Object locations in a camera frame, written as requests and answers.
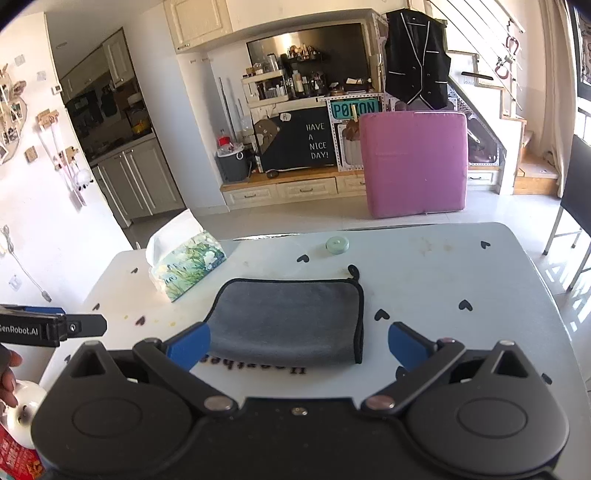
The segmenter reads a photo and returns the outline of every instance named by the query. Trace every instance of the pink cushion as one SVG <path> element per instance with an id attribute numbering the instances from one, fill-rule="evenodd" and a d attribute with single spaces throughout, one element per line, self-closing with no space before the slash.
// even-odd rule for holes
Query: pink cushion
<path id="1" fill-rule="evenodd" d="M 373 217 L 452 212 L 466 206 L 468 140 L 463 113 L 367 113 L 359 122 Z"/>

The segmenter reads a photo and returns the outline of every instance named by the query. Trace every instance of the white table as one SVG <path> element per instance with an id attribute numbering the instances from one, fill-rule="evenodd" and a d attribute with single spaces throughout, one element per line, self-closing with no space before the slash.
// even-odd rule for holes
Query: white table
<path id="1" fill-rule="evenodd" d="M 148 278 L 145 251 L 118 254 L 87 298 L 83 311 L 100 303 L 108 321 L 100 338 L 108 349 L 129 349 L 146 337 L 168 339 L 203 320 L 220 287 L 236 277 L 270 279 L 347 278 L 355 264 L 365 293 L 363 363 L 340 368 L 297 370 L 238 368 L 209 359 L 192 372 L 239 402 L 247 396 L 353 397 L 356 404 L 394 380 L 398 361 L 387 332 L 402 321 L 430 339 L 455 337 L 470 349 L 490 349 L 512 339 L 550 387 L 570 422 L 570 439 L 557 467 L 563 480 L 591 472 L 591 417 L 583 379 L 560 315 L 538 272 L 512 232 L 498 223 L 427 225 L 341 232 L 349 250 L 331 255 L 326 240 L 337 235 L 309 233 L 223 241 L 228 260 L 174 303 Z M 483 248 L 481 241 L 488 242 Z M 307 254 L 308 263 L 296 259 Z M 468 300 L 473 311 L 460 310 Z M 384 309 L 390 320 L 375 321 Z M 144 325 L 136 321 L 145 316 Z M 41 379 L 51 387 L 85 339 L 56 349 Z"/>

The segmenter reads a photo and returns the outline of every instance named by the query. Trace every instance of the black vest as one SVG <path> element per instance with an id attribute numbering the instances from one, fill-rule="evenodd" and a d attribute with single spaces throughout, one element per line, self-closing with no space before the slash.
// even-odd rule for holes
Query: black vest
<path id="1" fill-rule="evenodd" d="M 387 17 L 386 92 L 405 103 L 420 98 L 431 109 L 444 108 L 452 62 L 444 48 L 444 26 L 407 8 Z"/>

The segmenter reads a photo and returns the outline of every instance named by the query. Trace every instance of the red snack bag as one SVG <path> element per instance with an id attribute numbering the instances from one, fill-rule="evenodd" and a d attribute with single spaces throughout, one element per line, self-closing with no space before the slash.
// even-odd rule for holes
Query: red snack bag
<path id="1" fill-rule="evenodd" d="M 0 427 L 0 469 L 15 480 L 34 480 L 44 471 L 37 452 L 19 445 L 2 427 Z"/>

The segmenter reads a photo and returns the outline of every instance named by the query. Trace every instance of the floor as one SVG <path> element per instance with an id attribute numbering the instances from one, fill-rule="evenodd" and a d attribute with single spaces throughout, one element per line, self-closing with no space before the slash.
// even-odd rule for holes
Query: floor
<path id="1" fill-rule="evenodd" d="M 272 205 L 199 217 L 199 222 L 218 239 L 292 232 L 321 232 L 422 223 L 500 222 L 519 239 L 523 249 L 539 269 L 560 309 L 572 338 L 581 372 L 591 390 L 591 272 L 583 274 L 571 293 L 566 293 L 590 239 L 583 234 L 577 247 L 574 237 L 554 240 L 547 257 L 541 255 L 558 211 L 559 200 L 547 196 L 499 196 L 492 192 L 468 192 L 466 209 L 461 212 L 416 215 L 374 220 L 365 196 Z M 145 248 L 150 236 L 172 216 L 133 225 L 128 229 L 132 245 Z M 558 232 L 578 229 L 565 212 Z"/>

